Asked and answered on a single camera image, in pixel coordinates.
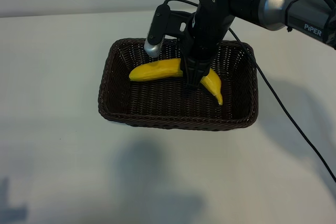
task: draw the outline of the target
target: banana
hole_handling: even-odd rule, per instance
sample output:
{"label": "banana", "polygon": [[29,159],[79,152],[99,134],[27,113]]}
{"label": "banana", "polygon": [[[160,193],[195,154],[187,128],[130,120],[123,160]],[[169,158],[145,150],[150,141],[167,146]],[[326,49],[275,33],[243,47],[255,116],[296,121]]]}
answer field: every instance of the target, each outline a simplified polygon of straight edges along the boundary
{"label": "banana", "polygon": [[[131,81],[153,81],[168,77],[183,77],[180,63],[181,59],[169,59],[140,65],[131,71],[129,78]],[[214,70],[210,69],[209,74],[202,78],[201,84],[216,97],[219,105],[223,105],[220,93],[222,82]]]}

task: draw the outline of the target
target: robotic arm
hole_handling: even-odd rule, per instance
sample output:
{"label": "robotic arm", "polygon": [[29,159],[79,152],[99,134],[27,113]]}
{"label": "robotic arm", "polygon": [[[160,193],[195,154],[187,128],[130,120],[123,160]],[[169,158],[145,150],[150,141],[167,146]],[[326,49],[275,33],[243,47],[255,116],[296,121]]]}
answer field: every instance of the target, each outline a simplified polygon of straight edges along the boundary
{"label": "robotic arm", "polygon": [[287,26],[336,49],[336,0],[199,0],[194,14],[171,11],[166,1],[156,9],[144,49],[156,58],[165,35],[177,38],[180,68],[196,88],[235,17],[272,31]]}

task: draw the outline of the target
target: wicker basket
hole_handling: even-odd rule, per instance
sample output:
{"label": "wicker basket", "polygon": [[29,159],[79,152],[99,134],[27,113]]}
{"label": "wicker basket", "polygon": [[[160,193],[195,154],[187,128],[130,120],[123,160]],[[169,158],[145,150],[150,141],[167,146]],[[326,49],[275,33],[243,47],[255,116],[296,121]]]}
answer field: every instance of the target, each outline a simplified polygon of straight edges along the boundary
{"label": "wicker basket", "polygon": [[143,45],[144,39],[121,39],[111,47],[98,97],[99,113],[105,119],[131,126],[203,131],[244,128],[256,121],[257,72],[237,42],[224,41],[212,65],[222,80],[222,106],[202,85],[196,91],[185,89],[184,78],[131,82],[128,76],[135,67],[181,56],[176,40],[166,39],[157,59],[151,59]]}

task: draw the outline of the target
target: plastic banana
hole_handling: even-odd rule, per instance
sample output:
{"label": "plastic banana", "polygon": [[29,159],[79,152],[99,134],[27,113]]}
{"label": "plastic banana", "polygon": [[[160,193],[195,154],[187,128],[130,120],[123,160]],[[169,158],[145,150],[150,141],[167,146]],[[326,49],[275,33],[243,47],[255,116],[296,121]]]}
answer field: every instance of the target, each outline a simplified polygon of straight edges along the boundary
{"label": "plastic banana", "polygon": [[[168,77],[183,77],[180,69],[181,59],[159,60],[134,68],[129,77],[131,81],[153,81]],[[216,97],[218,104],[223,105],[223,97],[220,93],[222,82],[214,70],[210,69],[207,76],[201,80],[201,84]]]}

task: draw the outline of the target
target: white tabletop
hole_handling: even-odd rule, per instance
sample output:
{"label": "white tabletop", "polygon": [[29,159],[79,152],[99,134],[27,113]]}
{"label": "white tabletop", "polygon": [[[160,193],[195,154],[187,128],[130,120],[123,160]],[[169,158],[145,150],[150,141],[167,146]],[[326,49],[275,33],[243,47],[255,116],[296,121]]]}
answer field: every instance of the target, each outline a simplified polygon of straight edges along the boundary
{"label": "white tabletop", "polygon": [[[334,224],[336,185],[261,78],[247,129],[100,116],[109,48],[145,37],[152,16],[0,19],[0,223]],[[238,19],[232,28],[336,173],[336,52],[296,31]]]}

